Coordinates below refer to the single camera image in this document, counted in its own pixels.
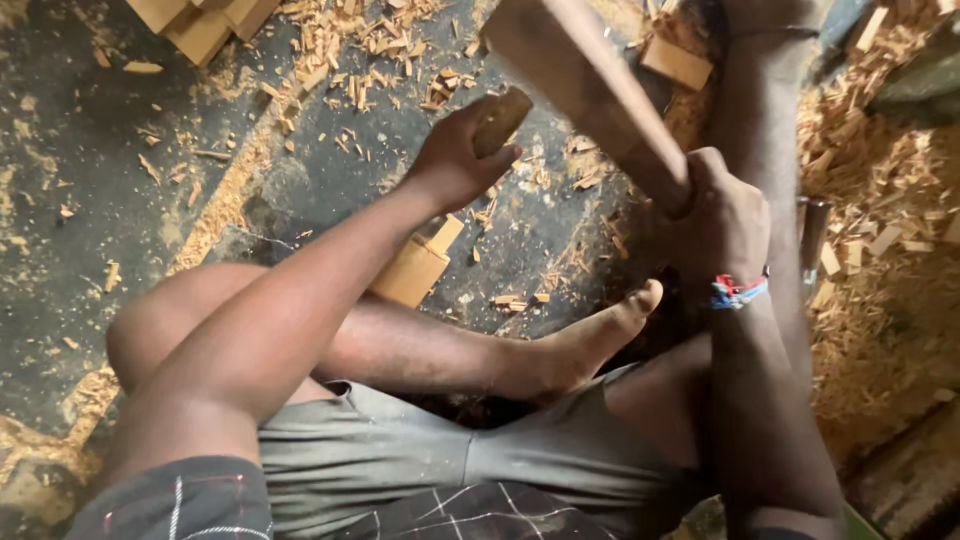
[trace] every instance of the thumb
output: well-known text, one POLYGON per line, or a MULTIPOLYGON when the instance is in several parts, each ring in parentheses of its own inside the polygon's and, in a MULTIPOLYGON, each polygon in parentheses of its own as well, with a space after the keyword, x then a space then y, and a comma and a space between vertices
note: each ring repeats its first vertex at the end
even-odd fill
POLYGON ((480 166, 491 174, 495 174, 496 178, 500 178, 522 155, 523 148, 518 144, 508 144, 497 150, 492 156, 480 160, 480 166))

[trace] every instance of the wooden handle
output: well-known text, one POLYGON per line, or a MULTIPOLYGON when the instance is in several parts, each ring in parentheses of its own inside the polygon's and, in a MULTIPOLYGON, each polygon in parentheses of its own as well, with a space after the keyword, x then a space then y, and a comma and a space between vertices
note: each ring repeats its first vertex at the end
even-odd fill
POLYGON ((684 214, 686 156, 582 0, 502 0, 481 38, 667 215, 684 214))
POLYGON ((507 93, 492 100, 484 111, 483 123, 473 135, 473 152, 476 157, 482 160, 503 148, 533 106, 530 96, 513 86, 507 93))

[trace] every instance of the dark floor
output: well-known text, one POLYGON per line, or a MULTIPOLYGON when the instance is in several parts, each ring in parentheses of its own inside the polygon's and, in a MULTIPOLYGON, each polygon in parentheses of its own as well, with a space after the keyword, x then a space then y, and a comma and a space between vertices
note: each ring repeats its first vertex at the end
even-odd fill
MULTIPOLYGON (((0 537, 59 538, 98 468, 116 415, 116 388, 98 373, 106 366, 106 327, 120 306, 166 274, 231 166, 198 158, 190 149, 224 152, 233 134, 233 153, 239 153, 266 106, 255 83, 277 85, 278 73, 290 71, 289 41, 299 31, 274 17, 273 29, 261 32, 253 49, 232 38, 208 69, 199 70, 151 34, 123 2, 2 2, 22 4, 25 17, 5 19, 7 8, 0 6, 0 537), (95 45, 109 52, 111 69, 94 60, 95 45), (120 68, 128 60, 165 69, 158 75, 126 73, 120 68), (149 147, 137 128, 161 141, 149 147), (141 167, 138 154, 162 172, 161 184, 141 167), (168 177, 179 163, 187 163, 187 177, 174 184, 168 177), (203 190, 188 208, 195 181, 203 190), (61 205, 74 215, 64 219, 61 205), (120 263, 123 281, 107 293, 110 260, 120 263)), ((859 9, 865 2, 846 4, 859 9)), ((460 4, 421 26, 437 45, 424 70, 430 64, 480 70, 480 84, 458 90, 454 106, 508 82, 496 61, 457 54, 475 32, 473 10, 460 4), (454 18, 459 40, 450 32, 454 18)), ((371 64, 381 72, 394 70, 391 62, 356 50, 341 63, 350 72, 371 64)), ((639 77, 655 102, 669 102, 669 85, 651 74, 639 77)), ((245 205, 251 231, 288 243, 306 230, 314 230, 315 238, 375 198, 377 183, 402 170, 403 158, 416 153, 436 118, 416 107, 419 87, 409 81, 396 91, 404 102, 400 110, 381 95, 381 106, 367 114, 329 110, 319 99, 323 93, 315 92, 290 137, 297 152, 280 150, 274 139, 272 167, 252 179, 256 190, 246 193, 252 196, 245 205), (342 126, 353 129, 364 148, 375 149, 371 162, 343 154, 329 139, 317 141, 319 133, 334 135, 342 126)), ((566 124, 538 101, 517 142, 527 149, 525 157, 554 173, 554 183, 543 188, 525 182, 533 171, 529 164, 511 173, 487 233, 460 212, 467 228, 423 310, 476 331, 536 337, 594 312, 657 272, 657 261, 643 255, 648 250, 638 224, 645 216, 632 204, 626 180, 613 176, 586 191, 569 188, 568 136, 566 124), (639 231, 629 238, 626 261, 616 256, 598 219, 614 214, 623 229, 639 231), (479 263, 471 256, 474 245, 482 248, 479 263), (550 304, 507 317, 481 297, 540 290, 541 274, 556 269, 558 256, 578 245, 589 272, 562 268, 570 282, 550 304)), ((221 247, 212 259, 240 258, 248 244, 221 247)), ((669 315, 678 307, 664 311, 670 321, 679 320, 669 315)), ((654 322, 663 331, 648 332, 652 337, 636 344, 633 357, 662 350, 686 332, 665 320, 662 315, 654 322)))

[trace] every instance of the left hand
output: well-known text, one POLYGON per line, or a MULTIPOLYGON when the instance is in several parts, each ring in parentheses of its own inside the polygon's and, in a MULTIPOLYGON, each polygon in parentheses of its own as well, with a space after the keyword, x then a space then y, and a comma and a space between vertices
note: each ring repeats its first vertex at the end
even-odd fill
POLYGON ((456 110, 434 126, 401 189, 430 200, 436 215, 459 210, 496 183, 523 153, 508 144, 496 154, 478 160, 473 153, 473 135, 491 96, 456 110))

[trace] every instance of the person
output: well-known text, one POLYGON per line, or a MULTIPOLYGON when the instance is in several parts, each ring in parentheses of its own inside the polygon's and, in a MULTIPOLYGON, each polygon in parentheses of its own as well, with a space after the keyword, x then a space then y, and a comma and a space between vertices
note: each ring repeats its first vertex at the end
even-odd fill
POLYGON ((474 157, 473 104, 436 125, 394 191, 275 268, 201 266, 119 314, 108 357, 129 398, 106 489, 68 538, 657 538, 717 492, 731 537, 842 538, 794 234, 796 101, 824 4, 724 5, 717 148, 688 156, 695 202, 672 224, 673 263, 715 307, 709 334, 594 379, 658 282, 534 341, 365 295, 417 226, 519 157, 474 157), (470 431, 389 392, 552 403, 470 431))

